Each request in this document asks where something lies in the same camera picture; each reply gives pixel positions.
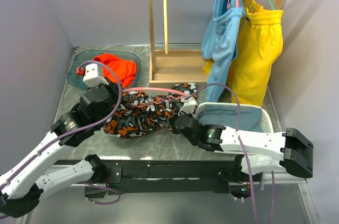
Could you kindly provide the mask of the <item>camouflage patterned shorts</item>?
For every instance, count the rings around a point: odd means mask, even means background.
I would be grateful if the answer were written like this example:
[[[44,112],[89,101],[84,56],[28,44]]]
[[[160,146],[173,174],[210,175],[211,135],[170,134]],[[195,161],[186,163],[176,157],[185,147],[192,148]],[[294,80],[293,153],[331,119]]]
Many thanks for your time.
[[[144,91],[125,92],[119,108],[102,130],[122,139],[141,137],[159,129],[173,131],[174,120],[185,113],[185,103],[183,96],[172,92],[156,96]]]

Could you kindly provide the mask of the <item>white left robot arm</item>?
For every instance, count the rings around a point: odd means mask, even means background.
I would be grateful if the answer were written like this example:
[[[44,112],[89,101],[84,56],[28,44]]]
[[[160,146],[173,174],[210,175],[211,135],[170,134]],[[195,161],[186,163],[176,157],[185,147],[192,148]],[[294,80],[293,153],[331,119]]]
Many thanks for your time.
[[[47,170],[65,153],[99,131],[120,106],[122,87],[101,83],[90,87],[72,109],[64,113],[45,138],[14,168],[1,175],[1,214],[19,218],[42,199],[76,183],[97,183],[107,168],[97,155],[54,173]]]

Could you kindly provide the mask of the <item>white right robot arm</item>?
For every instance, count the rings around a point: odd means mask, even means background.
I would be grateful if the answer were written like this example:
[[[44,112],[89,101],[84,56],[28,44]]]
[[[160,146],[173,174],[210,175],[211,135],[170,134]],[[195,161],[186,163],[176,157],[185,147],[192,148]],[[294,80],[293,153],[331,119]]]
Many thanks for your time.
[[[314,145],[299,130],[252,132],[228,126],[199,123],[190,115],[175,119],[174,130],[193,146],[216,153],[240,155],[232,175],[243,181],[249,175],[284,171],[298,178],[313,177]]]

